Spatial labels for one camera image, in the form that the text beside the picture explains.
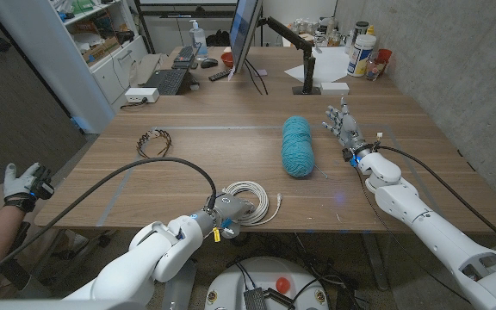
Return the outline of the person's white gloved hand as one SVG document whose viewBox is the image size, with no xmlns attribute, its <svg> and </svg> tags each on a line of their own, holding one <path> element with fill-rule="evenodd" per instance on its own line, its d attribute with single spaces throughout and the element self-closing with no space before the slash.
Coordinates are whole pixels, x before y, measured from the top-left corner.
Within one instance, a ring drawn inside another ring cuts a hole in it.
<svg viewBox="0 0 496 310">
<path fill-rule="evenodd" d="M 10 198 L 21 193 L 28 194 L 36 177 L 34 173 L 40 168 L 39 163 L 33 163 L 19 177 L 16 176 L 16 165 L 9 163 L 6 166 L 3 180 L 3 197 Z"/>
</svg>

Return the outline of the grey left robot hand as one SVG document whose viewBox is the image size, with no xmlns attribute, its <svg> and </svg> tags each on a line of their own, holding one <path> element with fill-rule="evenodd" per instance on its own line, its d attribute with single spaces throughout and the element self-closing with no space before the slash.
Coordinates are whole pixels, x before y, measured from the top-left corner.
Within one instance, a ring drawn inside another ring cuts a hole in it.
<svg viewBox="0 0 496 310">
<path fill-rule="evenodd" d="M 204 234 L 208 234 L 214 227 L 220 229 L 220 235 L 226 239 L 233 239 L 240 233 L 240 224 L 236 220 L 252 213 L 254 205 L 228 193 L 219 193 L 214 202 L 214 208 L 204 208 L 196 211 L 190 217 L 200 226 Z"/>
</svg>

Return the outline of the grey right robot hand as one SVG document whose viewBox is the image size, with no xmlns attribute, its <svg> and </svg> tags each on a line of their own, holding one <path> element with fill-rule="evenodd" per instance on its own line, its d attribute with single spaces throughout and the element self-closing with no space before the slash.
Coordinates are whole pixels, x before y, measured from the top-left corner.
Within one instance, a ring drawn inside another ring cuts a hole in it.
<svg viewBox="0 0 496 310">
<path fill-rule="evenodd" d="M 342 153 L 345 162 L 357 165 L 364 156 L 372 152 L 371 144 L 365 141 L 343 97 L 340 101 L 340 108 L 328 106 L 325 114 L 332 124 L 323 122 L 322 126 L 338 138 L 338 142 L 344 148 Z"/>
</svg>

